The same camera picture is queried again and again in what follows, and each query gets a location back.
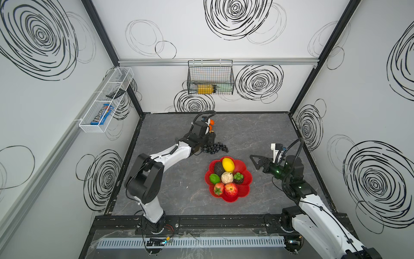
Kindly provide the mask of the black grape bunch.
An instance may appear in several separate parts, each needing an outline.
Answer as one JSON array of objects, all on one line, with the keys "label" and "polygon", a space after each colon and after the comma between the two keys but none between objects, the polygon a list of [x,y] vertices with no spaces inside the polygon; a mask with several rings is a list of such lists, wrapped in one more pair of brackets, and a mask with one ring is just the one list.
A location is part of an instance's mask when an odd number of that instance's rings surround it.
[{"label": "black grape bunch", "polygon": [[229,149],[226,145],[219,142],[219,143],[216,143],[216,144],[204,145],[202,147],[202,151],[203,151],[203,153],[216,154],[220,151],[227,153],[229,151]]}]

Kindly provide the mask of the dark purple plum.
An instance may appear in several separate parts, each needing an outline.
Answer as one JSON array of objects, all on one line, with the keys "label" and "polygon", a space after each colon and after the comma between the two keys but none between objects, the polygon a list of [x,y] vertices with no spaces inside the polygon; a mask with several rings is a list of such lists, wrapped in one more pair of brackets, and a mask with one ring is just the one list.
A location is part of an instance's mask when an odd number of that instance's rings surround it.
[{"label": "dark purple plum", "polygon": [[241,185],[244,182],[244,176],[240,172],[235,173],[233,182],[235,184]]}]

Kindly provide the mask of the red flower shaped bowl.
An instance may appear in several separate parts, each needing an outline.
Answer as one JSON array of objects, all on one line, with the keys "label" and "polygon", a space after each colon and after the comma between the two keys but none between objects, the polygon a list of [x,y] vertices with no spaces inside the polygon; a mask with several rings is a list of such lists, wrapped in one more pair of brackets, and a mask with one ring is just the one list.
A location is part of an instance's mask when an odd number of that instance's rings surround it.
[{"label": "red flower shaped bowl", "polygon": [[[225,191],[223,191],[222,194],[217,195],[214,192],[215,186],[212,184],[212,182],[209,179],[210,175],[213,174],[214,166],[217,163],[221,163],[224,158],[231,159],[235,164],[236,173],[240,173],[244,176],[243,183],[241,183],[240,185],[236,184],[237,191],[238,191],[238,193],[236,195],[228,196],[225,193]],[[241,160],[233,159],[232,157],[229,157],[229,156],[225,156],[225,157],[221,158],[220,160],[213,160],[209,165],[209,170],[206,172],[206,174],[204,176],[204,179],[205,179],[206,184],[209,186],[210,194],[213,197],[221,198],[221,199],[223,199],[224,201],[226,201],[228,203],[236,202],[239,198],[248,196],[249,193],[250,193],[250,184],[252,184],[252,182],[253,182],[253,176],[250,173],[250,171],[248,171],[248,169],[246,167],[246,164]]]}]

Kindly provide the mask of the large yellow lemon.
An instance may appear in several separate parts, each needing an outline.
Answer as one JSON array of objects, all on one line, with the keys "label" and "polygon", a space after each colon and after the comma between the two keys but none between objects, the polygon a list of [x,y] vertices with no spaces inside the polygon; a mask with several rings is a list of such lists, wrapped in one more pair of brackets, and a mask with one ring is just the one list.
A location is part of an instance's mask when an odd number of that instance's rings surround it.
[{"label": "large yellow lemon", "polygon": [[223,169],[226,172],[232,173],[235,170],[234,161],[232,159],[230,159],[230,158],[223,158],[223,160],[222,160],[222,166],[223,166]]}]

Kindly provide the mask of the dark wrinkled avocado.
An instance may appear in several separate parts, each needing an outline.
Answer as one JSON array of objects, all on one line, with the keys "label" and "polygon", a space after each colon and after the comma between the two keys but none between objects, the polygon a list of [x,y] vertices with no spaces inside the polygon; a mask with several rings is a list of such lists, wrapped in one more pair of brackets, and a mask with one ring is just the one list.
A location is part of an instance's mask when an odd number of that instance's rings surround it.
[{"label": "dark wrinkled avocado", "polygon": [[213,168],[213,173],[221,177],[224,172],[225,172],[225,169],[222,163],[220,161],[216,162]]}]

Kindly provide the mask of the beige potato shaped fruit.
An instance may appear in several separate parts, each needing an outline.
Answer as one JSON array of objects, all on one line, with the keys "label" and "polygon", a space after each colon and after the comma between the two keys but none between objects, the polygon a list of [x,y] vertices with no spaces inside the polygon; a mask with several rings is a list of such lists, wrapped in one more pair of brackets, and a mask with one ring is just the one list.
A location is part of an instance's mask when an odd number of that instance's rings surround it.
[{"label": "beige potato shaped fruit", "polygon": [[225,185],[229,183],[233,183],[234,181],[234,174],[232,172],[224,172],[221,176],[221,182]]}]

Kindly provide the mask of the red pink apple fruit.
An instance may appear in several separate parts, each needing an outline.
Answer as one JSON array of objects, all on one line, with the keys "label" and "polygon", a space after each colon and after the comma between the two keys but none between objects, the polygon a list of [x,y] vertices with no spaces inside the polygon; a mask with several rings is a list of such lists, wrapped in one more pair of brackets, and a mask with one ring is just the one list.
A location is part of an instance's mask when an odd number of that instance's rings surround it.
[{"label": "red pink apple fruit", "polygon": [[228,183],[224,186],[225,195],[228,197],[236,197],[238,195],[238,187],[235,183]]}]

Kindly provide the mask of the green lime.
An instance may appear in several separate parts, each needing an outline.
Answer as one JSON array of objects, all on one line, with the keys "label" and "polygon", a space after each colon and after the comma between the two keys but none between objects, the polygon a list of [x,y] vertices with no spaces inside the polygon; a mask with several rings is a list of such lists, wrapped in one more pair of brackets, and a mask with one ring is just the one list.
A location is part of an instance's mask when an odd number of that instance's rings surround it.
[{"label": "green lime", "polygon": [[208,176],[208,184],[215,186],[217,183],[221,183],[221,177],[214,173],[210,174]]}]

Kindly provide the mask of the red strawberry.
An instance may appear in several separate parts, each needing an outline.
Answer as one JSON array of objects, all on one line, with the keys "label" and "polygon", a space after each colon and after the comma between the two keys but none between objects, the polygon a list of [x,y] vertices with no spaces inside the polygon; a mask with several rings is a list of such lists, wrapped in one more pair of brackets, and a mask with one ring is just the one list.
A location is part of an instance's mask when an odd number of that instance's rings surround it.
[{"label": "red strawberry", "polygon": [[222,182],[215,184],[214,189],[213,189],[214,195],[221,196],[224,193],[224,186],[225,184]]}]

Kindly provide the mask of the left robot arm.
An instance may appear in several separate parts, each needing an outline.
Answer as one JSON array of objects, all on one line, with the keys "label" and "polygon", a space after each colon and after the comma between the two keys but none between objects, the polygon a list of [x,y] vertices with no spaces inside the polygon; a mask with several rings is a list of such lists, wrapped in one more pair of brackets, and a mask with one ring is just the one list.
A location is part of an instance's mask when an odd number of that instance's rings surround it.
[{"label": "left robot arm", "polygon": [[128,198],[134,200],[143,212],[143,228],[160,233],[165,225],[165,211],[158,200],[164,172],[201,150],[208,142],[214,140],[212,126],[214,122],[208,117],[194,121],[183,138],[173,146],[152,154],[140,154],[126,178],[125,189]]}]

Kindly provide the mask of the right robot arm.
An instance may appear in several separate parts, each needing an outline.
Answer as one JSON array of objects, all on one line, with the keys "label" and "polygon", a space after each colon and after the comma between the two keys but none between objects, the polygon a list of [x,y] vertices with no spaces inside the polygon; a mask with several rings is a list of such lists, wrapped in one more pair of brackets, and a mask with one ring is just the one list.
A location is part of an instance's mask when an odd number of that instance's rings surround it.
[{"label": "right robot arm", "polygon": [[325,206],[316,190],[304,179],[299,157],[286,159],[250,155],[254,167],[281,181],[281,189],[295,205],[284,208],[280,227],[297,232],[323,259],[379,259],[375,248],[366,247]]}]

